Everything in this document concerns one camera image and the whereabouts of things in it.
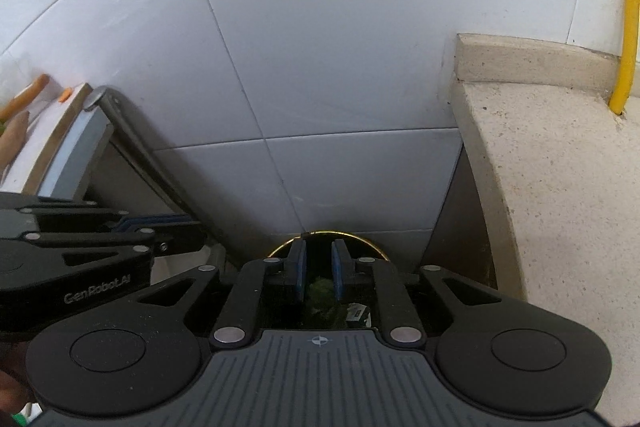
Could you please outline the person's left hand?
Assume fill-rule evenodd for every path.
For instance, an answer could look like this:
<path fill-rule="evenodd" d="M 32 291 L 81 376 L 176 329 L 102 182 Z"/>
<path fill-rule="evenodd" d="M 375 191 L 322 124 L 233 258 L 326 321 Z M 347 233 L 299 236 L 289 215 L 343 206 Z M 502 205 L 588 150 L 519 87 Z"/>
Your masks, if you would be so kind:
<path fill-rule="evenodd" d="M 29 343 L 1 343 L 1 424 L 9 424 L 14 414 L 36 401 L 26 375 Z"/>

